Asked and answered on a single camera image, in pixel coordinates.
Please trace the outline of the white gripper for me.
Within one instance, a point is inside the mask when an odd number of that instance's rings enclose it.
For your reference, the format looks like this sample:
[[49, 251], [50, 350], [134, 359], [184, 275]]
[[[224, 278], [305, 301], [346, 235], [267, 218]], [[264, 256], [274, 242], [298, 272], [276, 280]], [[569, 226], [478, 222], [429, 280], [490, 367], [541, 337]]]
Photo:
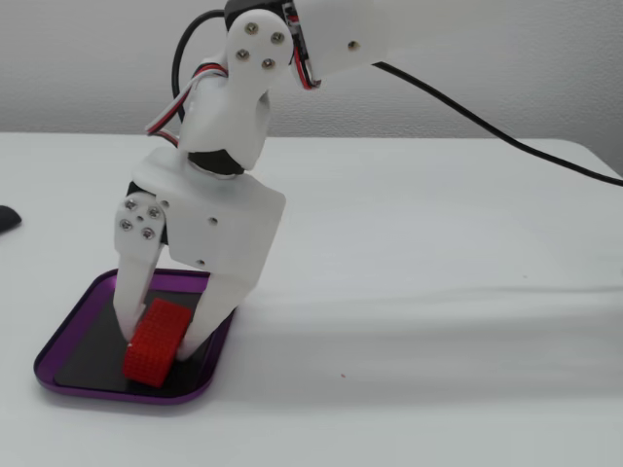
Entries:
[[[211, 272], [177, 350], [176, 358], [187, 360], [256, 287], [286, 198], [249, 174], [219, 179], [172, 147], [154, 150], [131, 177], [150, 194], [128, 195], [116, 213], [119, 264], [113, 307], [118, 324], [130, 341], [166, 227], [171, 259]], [[165, 214], [159, 204], [166, 205]]]

